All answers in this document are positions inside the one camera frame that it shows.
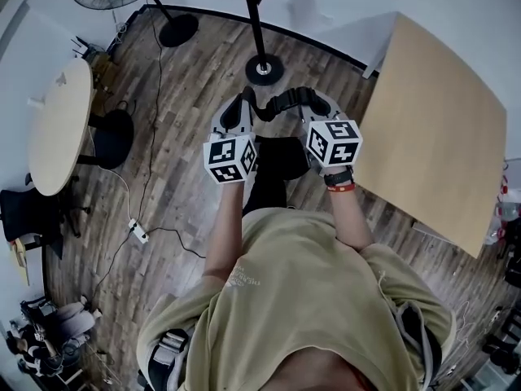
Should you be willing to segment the person's olive shirt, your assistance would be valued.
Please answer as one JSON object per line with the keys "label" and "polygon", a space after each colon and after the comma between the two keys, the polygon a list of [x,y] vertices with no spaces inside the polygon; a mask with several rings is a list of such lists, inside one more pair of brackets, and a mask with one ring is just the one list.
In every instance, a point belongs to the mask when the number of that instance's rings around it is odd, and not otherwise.
{"label": "person's olive shirt", "polygon": [[338,354],[377,391],[419,391],[424,366],[396,316],[418,310],[447,355],[453,313],[391,248],[356,251],[324,213],[259,209],[243,219],[243,255],[227,280],[203,277],[181,297],[165,295],[138,336],[147,371],[166,332],[187,333],[181,391],[258,391],[295,351]]}

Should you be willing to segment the black wristwatch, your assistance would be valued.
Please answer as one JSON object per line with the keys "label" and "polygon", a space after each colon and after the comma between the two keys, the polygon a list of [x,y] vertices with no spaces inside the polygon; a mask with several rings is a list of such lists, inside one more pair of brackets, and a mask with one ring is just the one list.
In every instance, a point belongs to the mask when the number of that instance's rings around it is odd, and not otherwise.
{"label": "black wristwatch", "polygon": [[326,171],[323,178],[328,187],[343,187],[353,184],[352,170],[349,167],[334,173]]}

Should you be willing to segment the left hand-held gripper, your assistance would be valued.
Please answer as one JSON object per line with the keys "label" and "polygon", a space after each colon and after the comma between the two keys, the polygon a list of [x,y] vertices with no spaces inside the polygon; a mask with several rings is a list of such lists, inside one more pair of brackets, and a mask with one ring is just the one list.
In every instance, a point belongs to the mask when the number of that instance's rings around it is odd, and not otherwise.
{"label": "left hand-held gripper", "polygon": [[250,101],[238,94],[224,102],[212,118],[204,143],[204,168],[216,184],[246,182],[257,160]]}

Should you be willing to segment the white power strip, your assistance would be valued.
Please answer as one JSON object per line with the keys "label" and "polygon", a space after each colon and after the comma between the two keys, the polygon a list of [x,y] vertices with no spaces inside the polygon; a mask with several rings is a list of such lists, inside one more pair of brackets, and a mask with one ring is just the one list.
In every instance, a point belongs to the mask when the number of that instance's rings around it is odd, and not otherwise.
{"label": "white power strip", "polygon": [[149,235],[136,219],[131,218],[128,227],[130,234],[134,235],[141,244],[146,244],[149,241]]}

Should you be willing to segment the cardboard piece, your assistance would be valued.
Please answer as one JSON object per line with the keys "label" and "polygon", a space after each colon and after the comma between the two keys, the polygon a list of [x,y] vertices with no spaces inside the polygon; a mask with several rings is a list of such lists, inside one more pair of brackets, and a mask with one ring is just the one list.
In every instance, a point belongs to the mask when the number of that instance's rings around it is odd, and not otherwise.
{"label": "cardboard piece", "polygon": [[26,258],[26,249],[23,242],[20,239],[13,240],[10,242],[10,250],[11,256],[14,259],[14,263],[24,281],[24,284],[29,286],[28,263]]}

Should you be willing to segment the black pole stand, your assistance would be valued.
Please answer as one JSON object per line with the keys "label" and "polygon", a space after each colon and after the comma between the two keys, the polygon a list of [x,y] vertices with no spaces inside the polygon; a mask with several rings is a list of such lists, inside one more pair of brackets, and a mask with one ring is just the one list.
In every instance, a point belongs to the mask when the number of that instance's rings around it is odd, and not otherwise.
{"label": "black pole stand", "polygon": [[246,65],[247,79],[257,86],[270,86],[276,83],[284,73],[282,61],[275,55],[267,54],[261,30],[258,6],[262,0],[246,0],[249,19],[252,26],[256,55]]}

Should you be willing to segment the square wooden table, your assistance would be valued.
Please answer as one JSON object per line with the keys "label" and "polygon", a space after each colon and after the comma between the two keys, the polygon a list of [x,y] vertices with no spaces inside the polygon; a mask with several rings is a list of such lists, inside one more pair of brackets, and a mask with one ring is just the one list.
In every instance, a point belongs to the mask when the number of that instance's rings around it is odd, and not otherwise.
{"label": "square wooden table", "polygon": [[360,131],[357,185],[478,257],[506,145],[506,110],[480,76],[398,15]]}

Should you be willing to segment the person's right forearm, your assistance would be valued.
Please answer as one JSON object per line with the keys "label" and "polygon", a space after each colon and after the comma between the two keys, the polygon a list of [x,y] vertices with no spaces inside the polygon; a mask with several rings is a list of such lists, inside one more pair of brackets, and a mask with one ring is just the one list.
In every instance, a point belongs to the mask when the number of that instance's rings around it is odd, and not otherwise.
{"label": "person's right forearm", "polygon": [[330,191],[336,239],[360,252],[374,242],[355,191]]}

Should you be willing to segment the black round stool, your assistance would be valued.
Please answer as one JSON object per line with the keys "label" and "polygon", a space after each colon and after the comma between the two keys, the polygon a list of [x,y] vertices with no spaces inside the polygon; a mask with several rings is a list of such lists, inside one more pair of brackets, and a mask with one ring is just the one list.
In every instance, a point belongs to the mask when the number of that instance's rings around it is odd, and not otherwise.
{"label": "black round stool", "polygon": [[79,155],[79,165],[97,165],[113,170],[122,165],[131,150],[134,141],[134,123],[130,114],[121,108],[106,113],[104,116],[90,114],[89,128],[94,128],[92,156]]}

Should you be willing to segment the person's left forearm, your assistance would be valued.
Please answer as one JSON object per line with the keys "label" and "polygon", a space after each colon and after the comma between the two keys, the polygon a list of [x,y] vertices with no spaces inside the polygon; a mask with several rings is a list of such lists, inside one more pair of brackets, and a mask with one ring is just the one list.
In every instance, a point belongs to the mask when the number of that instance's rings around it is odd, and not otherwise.
{"label": "person's left forearm", "polygon": [[204,276],[225,282],[243,255],[242,217],[244,182],[233,182],[222,187],[204,264]]}

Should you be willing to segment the person's black trouser leg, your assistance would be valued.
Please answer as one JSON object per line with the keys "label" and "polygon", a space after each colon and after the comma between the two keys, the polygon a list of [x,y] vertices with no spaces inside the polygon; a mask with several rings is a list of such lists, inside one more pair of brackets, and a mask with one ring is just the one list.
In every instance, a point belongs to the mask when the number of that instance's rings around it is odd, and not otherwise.
{"label": "person's black trouser leg", "polygon": [[258,209],[286,208],[287,191],[285,181],[271,174],[258,173],[255,177],[243,216]]}

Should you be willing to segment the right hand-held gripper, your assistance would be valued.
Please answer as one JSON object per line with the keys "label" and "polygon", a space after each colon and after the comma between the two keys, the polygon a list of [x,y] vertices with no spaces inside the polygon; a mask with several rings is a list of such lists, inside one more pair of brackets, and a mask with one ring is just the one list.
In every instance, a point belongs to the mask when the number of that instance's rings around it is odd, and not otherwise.
{"label": "right hand-held gripper", "polygon": [[352,166],[362,145],[357,123],[343,112],[329,96],[316,90],[314,99],[305,99],[303,112],[303,146],[311,160],[323,169]]}

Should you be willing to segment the round wooden table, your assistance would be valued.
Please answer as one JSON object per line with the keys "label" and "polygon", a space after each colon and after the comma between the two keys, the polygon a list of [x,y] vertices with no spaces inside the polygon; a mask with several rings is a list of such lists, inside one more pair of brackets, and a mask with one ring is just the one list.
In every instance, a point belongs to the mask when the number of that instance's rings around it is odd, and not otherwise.
{"label": "round wooden table", "polygon": [[84,59],[72,59],[61,72],[67,84],[58,87],[57,77],[51,81],[33,117],[28,140],[29,173],[44,196],[59,193],[72,175],[94,93],[93,74]]}

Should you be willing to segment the pile of clutter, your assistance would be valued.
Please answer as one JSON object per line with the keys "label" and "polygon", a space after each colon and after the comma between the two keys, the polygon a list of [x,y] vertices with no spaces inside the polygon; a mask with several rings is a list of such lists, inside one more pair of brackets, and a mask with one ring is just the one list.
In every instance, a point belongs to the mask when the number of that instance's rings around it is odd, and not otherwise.
{"label": "pile of clutter", "polygon": [[521,290],[521,158],[504,162],[485,244],[498,247],[502,278]]}

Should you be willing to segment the black office chair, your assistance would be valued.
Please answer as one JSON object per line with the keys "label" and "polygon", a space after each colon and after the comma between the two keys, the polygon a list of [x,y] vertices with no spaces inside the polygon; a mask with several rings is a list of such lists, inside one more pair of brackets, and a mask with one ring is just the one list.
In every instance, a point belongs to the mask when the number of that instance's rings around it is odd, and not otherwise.
{"label": "black office chair", "polygon": [[67,223],[72,233],[79,238],[72,221],[72,211],[80,210],[89,214],[91,208],[75,203],[73,188],[79,181],[76,175],[70,177],[64,188],[55,195],[43,195],[37,188],[27,191],[0,191],[0,222],[8,242],[23,235],[35,234],[40,237],[36,245],[50,247],[55,255],[63,257],[63,235],[61,225]]}

